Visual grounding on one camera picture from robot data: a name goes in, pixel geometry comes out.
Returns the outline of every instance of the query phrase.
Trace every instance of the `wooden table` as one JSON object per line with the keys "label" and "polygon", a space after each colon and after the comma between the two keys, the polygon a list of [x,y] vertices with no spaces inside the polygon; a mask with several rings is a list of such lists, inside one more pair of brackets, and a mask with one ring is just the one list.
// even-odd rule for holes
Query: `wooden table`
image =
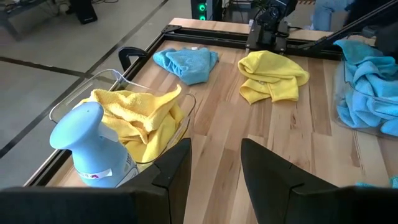
{"label": "wooden table", "polygon": [[[248,33],[246,24],[174,19],[184,27]],[[327,32],[298,30],[292,38],[315,40]],[[204,47],[164,42],[160,49]],[[257,223],[240,160],[242,138],[251,138],[337,186],[363,181],[388,186],[398,174],[398,142],[342,128],[331,120],[333,75],[339,62],[293,57],[309,71],[298,102],[271,99],[249,105],[239,95],[245,81],[237,68],[245,51],[206,46],[219,53],[220,62],[207,83],[188,87],[149,61],[134,79],[141,85],[168,91],[180,84],[197,98],[193,134],[192,180],[185,223]],[[70,158],[49,186],[84,186]]]}

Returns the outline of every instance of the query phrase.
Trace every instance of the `concrete floor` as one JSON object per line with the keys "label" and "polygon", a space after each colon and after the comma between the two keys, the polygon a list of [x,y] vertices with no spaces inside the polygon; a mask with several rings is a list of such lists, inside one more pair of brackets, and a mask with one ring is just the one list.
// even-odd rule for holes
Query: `concrete floor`
{"label": "concrete floor", "polygon": [[[52,65],[78,72],[96,73],[106,68],[122,70],[116,52],[103,57],[123,38],[123,46],[146,48],[174,17],[190,18],[190,1],[120,0],[94,5],[98,21],[80,25],[75,15],[50,17],[44,9],[32,9],[12,19],[29,30],[21,41],[0,29],[0,56]],[[313,6],[298,6],[293,26],[310,23]],[[50,72],[0,60],[0,189],[23,185],[53,152],[49,136],[55,126],[48,110],[79,77]]]}

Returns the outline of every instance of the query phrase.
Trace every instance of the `spray bottle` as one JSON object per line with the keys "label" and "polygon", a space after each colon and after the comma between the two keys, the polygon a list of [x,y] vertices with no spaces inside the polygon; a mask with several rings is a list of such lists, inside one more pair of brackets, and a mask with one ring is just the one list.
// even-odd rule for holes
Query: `spray bottle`
{"label": "spray bottle", "polygon": [[50,136],[54,149],[72,151],[75,169],[91,187],[117,187],[138,174],[116,131],[101,122],[103,107],[83,103],[66,114]]}

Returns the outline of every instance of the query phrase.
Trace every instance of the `pile of blue towels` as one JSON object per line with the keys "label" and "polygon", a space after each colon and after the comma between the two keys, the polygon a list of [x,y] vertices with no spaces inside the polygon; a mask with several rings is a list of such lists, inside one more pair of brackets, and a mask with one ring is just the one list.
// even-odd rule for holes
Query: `pile of blue towels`
{"label": "pile of blue towels", "polygon": [[207,82],[218,60],[217,52],[207,48],[165,49],[154,54],[156,64],[178,76],[187,85]]}
{"label": "pile of blue towels", "polygon": [[345,90],[337,112],[351,128],[379,127],[398,136],[398,66],[393,57],[356,40],[337,40],[346,59]]}

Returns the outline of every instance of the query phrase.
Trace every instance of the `person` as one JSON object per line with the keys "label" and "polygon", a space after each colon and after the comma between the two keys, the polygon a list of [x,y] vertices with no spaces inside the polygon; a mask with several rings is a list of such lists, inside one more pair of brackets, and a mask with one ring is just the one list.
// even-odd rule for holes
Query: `person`
{"label": "person", "polygon": [[331,16],[334,12],[346,11],[354,0],[317,0],[310,29],[330,31]]}

